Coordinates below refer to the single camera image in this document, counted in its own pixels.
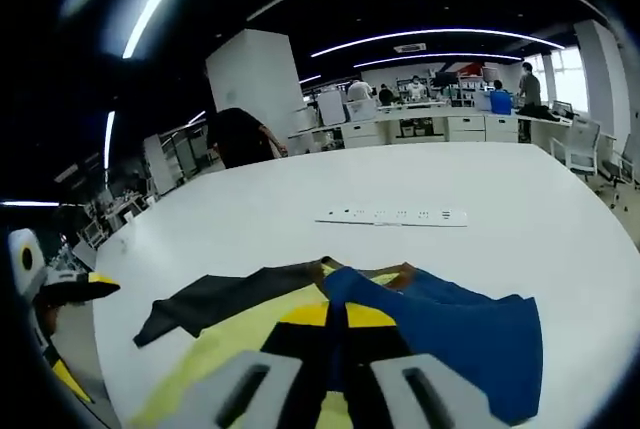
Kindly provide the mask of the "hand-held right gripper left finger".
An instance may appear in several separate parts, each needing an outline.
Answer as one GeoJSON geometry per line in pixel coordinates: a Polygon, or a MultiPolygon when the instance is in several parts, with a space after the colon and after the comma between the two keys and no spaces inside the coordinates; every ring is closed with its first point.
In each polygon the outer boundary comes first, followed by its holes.
{"type": "Polygon", "coordinates": [[[329,304],[283,316],[258,351],[244,351],[197,383],[189,398],[192,428],[314,428],[332,362],[329,304]]]}

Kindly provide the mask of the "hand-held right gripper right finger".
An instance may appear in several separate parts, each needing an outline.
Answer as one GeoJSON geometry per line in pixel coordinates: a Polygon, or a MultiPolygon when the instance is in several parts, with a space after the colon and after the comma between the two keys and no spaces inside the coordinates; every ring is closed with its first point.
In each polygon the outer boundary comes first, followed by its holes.
{"type": "Polygon", "coordinates": [[[429,355],[413,354],[384,312],[339,308],[341,391],[355,428],[498,428],[487,397],[429,355]]]}

